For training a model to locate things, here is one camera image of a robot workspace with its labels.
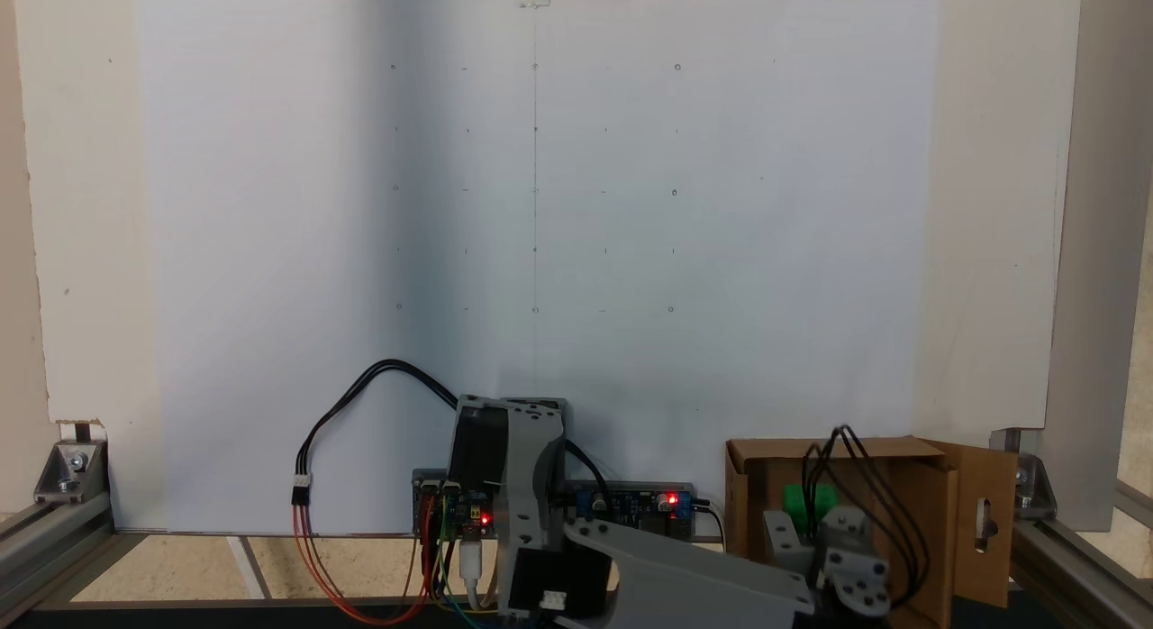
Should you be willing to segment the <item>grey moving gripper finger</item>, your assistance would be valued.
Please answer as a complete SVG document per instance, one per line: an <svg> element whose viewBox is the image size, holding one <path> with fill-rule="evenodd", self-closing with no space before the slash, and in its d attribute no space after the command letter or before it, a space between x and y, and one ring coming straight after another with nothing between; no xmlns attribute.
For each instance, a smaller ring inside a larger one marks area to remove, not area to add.
<svg viewBox="0 0 1153 629"><path fill-rule="evenodd" d="M857 615L886 615L890 566L876 550L873 524L860 507L835 506L817 526L815 564L841 605Z"/></svg>

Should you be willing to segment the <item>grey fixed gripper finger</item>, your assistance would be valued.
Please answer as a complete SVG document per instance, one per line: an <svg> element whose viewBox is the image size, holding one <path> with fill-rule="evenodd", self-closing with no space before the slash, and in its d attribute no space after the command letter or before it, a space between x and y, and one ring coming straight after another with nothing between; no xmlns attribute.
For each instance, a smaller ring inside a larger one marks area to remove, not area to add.
<svg viewBox="0 0 1153 629"><path fill-rule="evenodd" d="M796 531L794 520L784 510L766 510L763 525L767 563L799 576L811 575L814 547Z"/></svg>

